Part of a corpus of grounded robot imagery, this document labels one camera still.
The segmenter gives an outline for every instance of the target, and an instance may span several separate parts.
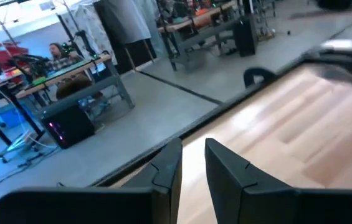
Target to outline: red object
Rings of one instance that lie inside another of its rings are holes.
[[[7,61],[13,56],[13,55],[19,55],[19,54],[28,54],[29,49],[20,47],[19,43],[17,42],[17,47],[13,43],[10,42],[5,42],[3,45],[0,44],[0,68],[3,71],[7,70],[12,70],[14,69],[13,66],[7,65]]]

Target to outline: wooden platform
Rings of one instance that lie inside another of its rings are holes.
[[[178,223],[214,224],[204,141],[296,187],[352,188],[352,86],[303,65],[183,141]]]

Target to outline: cable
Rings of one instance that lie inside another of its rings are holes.
[[[39,165],[44,159],[47,159],[55,154],[57,154],[58,152],[60,152],[61,150],[59,150],[58,147],[56,147],[55,149],[51,150],[48,153],[38,153],[35,157],[32,157],[30,159],[26,159],[25,163],[18,165],[15,169],[7,172],[6,174],[0,176],[0,184],[3,183],[5,180],[20,174],[21,172],[24,172],[28,169],[34,168],[35,166]],[[41,157],[41,159],[35,163],[32,162],[33,159],[37,158],[37,157]]]
[[[22,120],[22,118],[21,118],[21,114],[20,114],[20,112],[18,111],[18,109],[16,108],[14,102],[12,102],[12,100],[11,100],[10,98],[8,98],[8,96],[6,96],[1,90],[0,90],[0,94],[2,94],[2,96],[5,97],[5,99],[6,99],[10,104],[12,104],[12,105],[15,107],[16,112],[17,112],[17,114],[18,114],[19,122],[21,123],[21,126],[22,126],[22,129],[24,130],[24,133],[28,132],[29,130],[27,130],[27,129],[25,128],[25,126],[24,126],[24,124],[23,124],[23,120]],[[28,136],[28,138],[30,138],[30,139],[31,139],[32,141],[34,141],[35,143],[37,143],[37,144],[39,144],[39,145],[41,145],[41,146],[44,146],[44,147],[48,147],[48,148],[55,148],[55,147],[57,147],[57,146],[50,146],[50,145],[43,144],[43,143],[41,143],[41,142],[35,140],[32,136]]]

